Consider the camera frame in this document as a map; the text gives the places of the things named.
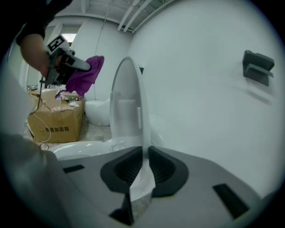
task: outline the ceiling pipe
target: ceiling pipe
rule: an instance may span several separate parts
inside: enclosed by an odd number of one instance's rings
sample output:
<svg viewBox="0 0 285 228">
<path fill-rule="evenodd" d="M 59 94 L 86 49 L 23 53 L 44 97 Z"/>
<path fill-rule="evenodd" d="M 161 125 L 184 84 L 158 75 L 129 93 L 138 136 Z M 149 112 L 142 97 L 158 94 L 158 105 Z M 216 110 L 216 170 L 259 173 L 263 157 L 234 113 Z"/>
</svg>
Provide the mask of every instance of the ceiling pipe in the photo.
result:
<svg viewBox="0 0 285 228">
<path fill-rule="evenodd" d="M 132 10 L 134 9 L 134 7 L 139 3 L 140 0 L 134 0 L 132 2 L 132 4 L 130 5 L 130 7 L 128 8 L 128 10 L 126 11 L 123 19 L 121 20 L 120 24 L 119 24 L 119 27 L 118 27 L 118 31 L 121 30 L 123 24 L 125 23 L 127 17 L 129 16 L 129 14 L 132 12 Z"/>
<path fill-rule="evenodd" d="M 151 2 L 152 0 L 146 0 L 139 8 L 138 10 L 134 13 L 134 15 L 132 16 L 132 18 L 129 20 L 129 22 L 127 23 L 126 27 L 124 28 L 124 32 L 126 32 L 129 28 L 129 26 L 133 23 L 134 19 L 136 19 L 136 17 L 141 13 L 141 11 L 148 6 L 148 4 Z"/>
<path fill-rule="evenodd" d="M 158 7 L 156 10 L 154 10 L 150 15 L 148 15 L 146 17 L 146 19 L 144 19 L 134 30 L 132 33 L 135 33 L 139 27 L 141 27 L 148 19 L 150 19 L 152 16 L 154 16 L 158 11 L 162 10 L 163 8 L 165 8 L 167 5 L 169 5 L 170 3 L 177 1 L 177 0 L 169 0 L 168 2 L 164 3 L 163 5 L 161 5 L 160 7 Z"/>
</svg>

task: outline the white toilet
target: white toilet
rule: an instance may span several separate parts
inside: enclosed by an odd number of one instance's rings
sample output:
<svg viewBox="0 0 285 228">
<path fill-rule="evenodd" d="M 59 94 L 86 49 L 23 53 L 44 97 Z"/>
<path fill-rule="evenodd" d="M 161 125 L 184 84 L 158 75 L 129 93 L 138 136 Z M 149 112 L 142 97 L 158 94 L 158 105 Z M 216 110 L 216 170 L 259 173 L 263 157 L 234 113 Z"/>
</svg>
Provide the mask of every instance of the white toilet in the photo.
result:
<svg viewBox="0 0 285 228">
<path fill-rule="evenodd" d="M 110 98 L 105 101 L 87 101 L 85 113 L 88 121 L 97 126 L 110 126 Z"/>
<path fill-rule="evenodd" d="M 104 103 L 86 102 L 85 112 L 92 124 L 107 123 L 103 117 L 108 115 L 108 103 L 110 103 L 112 138 L 107 142 L 71 142 L 51 148 L 58 159 L 76 159 L 129 147 L 148 148 L 151 145 L 150 120 L 143 79 L 139 68 L 130 57 L 124 58 L 117 69 L 110 98 Z"/>
</svg>

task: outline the purple rag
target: purple rag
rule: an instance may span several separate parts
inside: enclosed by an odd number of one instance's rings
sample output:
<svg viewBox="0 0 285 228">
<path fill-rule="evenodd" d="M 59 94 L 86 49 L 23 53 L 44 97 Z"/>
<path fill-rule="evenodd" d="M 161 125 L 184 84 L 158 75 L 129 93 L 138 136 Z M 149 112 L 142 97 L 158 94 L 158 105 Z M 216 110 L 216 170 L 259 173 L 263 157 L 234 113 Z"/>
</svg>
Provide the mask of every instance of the purple rag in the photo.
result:
<svg viewBox="0 0 285 228">
<path fill-rule="evenodd" d="M 84 96 L 95 83 L 98 74 L 104 63 L 104 56 L 93 56 L 86 60 L 91 65 L 91 70 L 84 72 L 76 70 L 66 83 L 66 91 L 72 93 L 76 91 L 79 96 Z"/>
</svg>

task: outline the toilet paper holder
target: toilet paper holder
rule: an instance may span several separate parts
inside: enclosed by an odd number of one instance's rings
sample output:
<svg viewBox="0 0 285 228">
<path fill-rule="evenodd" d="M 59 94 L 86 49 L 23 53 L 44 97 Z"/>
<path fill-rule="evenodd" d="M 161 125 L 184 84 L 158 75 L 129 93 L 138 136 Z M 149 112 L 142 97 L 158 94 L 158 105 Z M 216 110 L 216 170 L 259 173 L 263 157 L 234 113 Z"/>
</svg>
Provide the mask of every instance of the toilet paper holder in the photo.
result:
<svg viewBox="0 0 285 228">
<path fill-rule="evenodd" d="M 244 77 L 255 80 L 265 86 L 269 86 L 268 76 L 273 77 L 273 73 L 270 72 L 270 70 L 275 65 L 272 58 L 246 50 L 244 52 L 242 65 Z"/>
</svg>

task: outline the floor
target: floor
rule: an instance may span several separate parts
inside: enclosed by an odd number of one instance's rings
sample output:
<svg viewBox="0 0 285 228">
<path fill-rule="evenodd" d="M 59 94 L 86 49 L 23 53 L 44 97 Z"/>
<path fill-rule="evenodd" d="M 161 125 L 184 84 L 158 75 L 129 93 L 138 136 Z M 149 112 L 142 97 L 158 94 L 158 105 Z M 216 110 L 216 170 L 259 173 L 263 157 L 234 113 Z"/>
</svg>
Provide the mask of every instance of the floor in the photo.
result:
<svg viewBox="0 0 285 228">
<path fill-rule="evenodd" d="M 32 135 L 26 126 L 23 132 L 23 137 L 33 140 Z M 83 117 L 83 125 L 82 130 L 79 136 L 79 141 L 100 141 L 105 142 L 111 138 L 111 128 L 110 126 L 94 126 L 90 124 L 87 120 L 86 115 Z M 61 143 L 47 143 L 49 148 L 55 147 L 57 145 L 60 145 Z"/>
</svg>

